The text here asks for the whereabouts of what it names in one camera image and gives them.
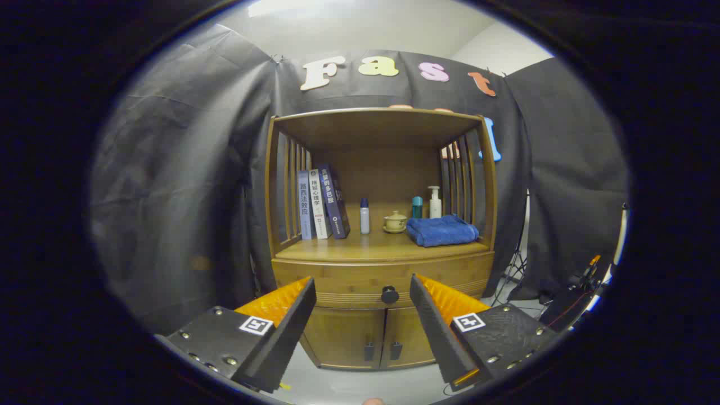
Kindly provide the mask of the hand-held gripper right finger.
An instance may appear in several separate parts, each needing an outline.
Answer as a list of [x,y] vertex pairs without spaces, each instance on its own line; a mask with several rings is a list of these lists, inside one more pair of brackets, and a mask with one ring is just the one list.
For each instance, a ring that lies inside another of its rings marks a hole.
[[517,306],[488,306],[413,274],[409,296],[440,374],[452,390],[504,379],[550,349],[557,333]]

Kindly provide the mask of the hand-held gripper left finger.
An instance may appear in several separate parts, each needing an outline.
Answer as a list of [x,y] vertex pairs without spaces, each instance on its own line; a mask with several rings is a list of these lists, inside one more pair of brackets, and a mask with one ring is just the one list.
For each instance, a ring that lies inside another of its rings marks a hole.
[[188,361],[252,389],[274,392],[316,305],[311,276],[239,308],[213,306],[160,343]]

